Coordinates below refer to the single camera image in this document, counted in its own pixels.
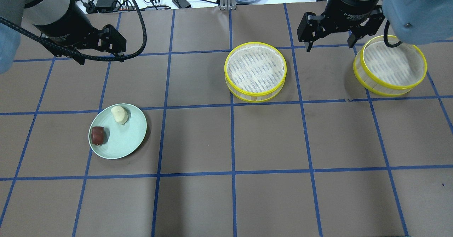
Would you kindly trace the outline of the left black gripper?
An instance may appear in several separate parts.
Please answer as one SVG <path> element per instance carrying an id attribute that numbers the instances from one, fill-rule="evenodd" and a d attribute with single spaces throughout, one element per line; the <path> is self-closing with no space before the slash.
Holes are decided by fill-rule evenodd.
<path id="1" fill-rule="evenodd" d="M 85 26 L 53 26 L 44 25 L 39 27 L 41 39 L 64 47 L 72 53 L 66 54 L 63 50 L 57 50 L 51 46 L 44 46 L 55 57 L 67 56 L 84 65 L 85 59 L 74 56 L 80 50 L 97 50 L 111 53 L 114 56 L 122 56 L 126 51 L 127 41 L 111 24 L 105 25 L 101 30 Z"/>

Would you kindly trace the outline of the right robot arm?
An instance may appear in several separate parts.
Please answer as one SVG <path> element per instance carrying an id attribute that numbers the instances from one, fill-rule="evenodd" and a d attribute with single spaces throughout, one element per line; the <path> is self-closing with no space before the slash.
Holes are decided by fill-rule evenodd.
<path id="1" fill-rule="evenodd" d="M 383 22 L 387 47 L 427 45 L 452 37 L 453 0 L 327 0 L 321 15 L 306 12 L 297 29 L 307 52 L 333 33 L 350 32 L 348 47 L 375 35 Z"/>

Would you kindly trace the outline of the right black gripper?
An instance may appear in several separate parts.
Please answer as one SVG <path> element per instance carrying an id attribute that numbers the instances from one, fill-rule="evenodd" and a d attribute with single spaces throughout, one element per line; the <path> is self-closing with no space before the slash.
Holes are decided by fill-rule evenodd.
<path id="1" fill-rule="evenodd" d="M 364 37 L 375 35 L 383 23 L 385 16 L 378 1 L 327 0 L 322 14 L 304 13 L 297 29 L 298 41 L 310 52 L 319 36 L 350 31 L 348 47 L 353 48 Z"/>

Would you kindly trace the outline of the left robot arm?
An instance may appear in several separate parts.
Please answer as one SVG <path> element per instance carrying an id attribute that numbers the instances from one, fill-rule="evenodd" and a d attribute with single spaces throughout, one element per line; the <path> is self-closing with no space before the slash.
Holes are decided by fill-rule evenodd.
<path id="1" fill-rule="evenodd" d="M 12 67 L 18 50 L 22 20 L 41 32 L 23 35 L 43 45 L 55 57 L 65 56 L 83 65 L 97 57 L 80 50 L 97 50 L 122 57 L 126 39 L 112 26 L 96 29 L 72 0 L 1 0 L 1 73 Z"/>

